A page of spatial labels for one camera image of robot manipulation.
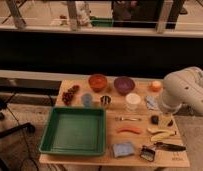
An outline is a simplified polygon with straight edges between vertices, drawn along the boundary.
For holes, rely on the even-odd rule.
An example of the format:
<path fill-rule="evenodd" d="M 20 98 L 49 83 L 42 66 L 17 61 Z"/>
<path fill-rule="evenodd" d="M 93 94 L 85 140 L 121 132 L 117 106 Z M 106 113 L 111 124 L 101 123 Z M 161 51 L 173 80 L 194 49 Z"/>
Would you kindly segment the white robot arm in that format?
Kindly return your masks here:
<path fill-rule="evenodd" d="M 157 103 L 163 114 L 174 114 L 186 103 L 203 116 L 203 70 L 188 67 L 167 74 Z"/>

